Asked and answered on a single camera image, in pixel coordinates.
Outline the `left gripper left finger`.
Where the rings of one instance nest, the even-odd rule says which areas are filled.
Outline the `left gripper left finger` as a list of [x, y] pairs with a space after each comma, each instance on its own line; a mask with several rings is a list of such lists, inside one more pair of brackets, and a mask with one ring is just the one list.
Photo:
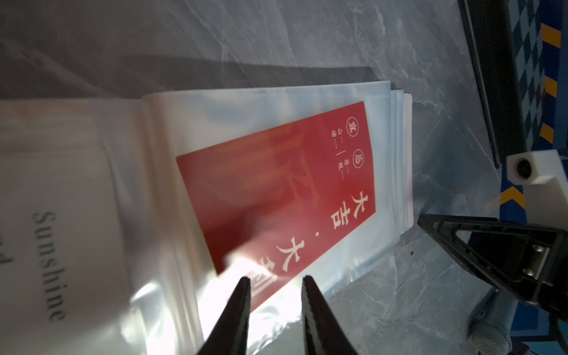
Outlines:
[[242, 277], [198, 354], [246, 354], [250, 312], [251, 281]]

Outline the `red card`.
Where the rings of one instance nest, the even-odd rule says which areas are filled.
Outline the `red card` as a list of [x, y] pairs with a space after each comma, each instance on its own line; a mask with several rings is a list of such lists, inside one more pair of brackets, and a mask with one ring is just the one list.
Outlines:
[[219, 275], [259, 307], [376, 211], [363, 102], [176, 159]]

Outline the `white card small text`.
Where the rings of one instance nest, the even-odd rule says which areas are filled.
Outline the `white card small text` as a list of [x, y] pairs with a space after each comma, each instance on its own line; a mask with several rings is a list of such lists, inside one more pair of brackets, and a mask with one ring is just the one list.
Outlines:
[[1, 352], [134, 354], [106, 154], [1, 157]]

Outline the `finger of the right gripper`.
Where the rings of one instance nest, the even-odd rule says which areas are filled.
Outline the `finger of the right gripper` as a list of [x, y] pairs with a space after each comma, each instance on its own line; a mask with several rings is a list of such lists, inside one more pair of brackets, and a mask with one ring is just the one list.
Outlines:
[[443, 214], [422, 214], [418, 225], [473, 276], [567, 320], [567, 231]]

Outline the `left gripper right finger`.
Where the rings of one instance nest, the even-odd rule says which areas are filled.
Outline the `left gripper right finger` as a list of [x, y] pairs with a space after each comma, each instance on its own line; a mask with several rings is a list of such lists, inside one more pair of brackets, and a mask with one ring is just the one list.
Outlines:
[[301, 292], [305, 354], [356, 354], [312, 276]]

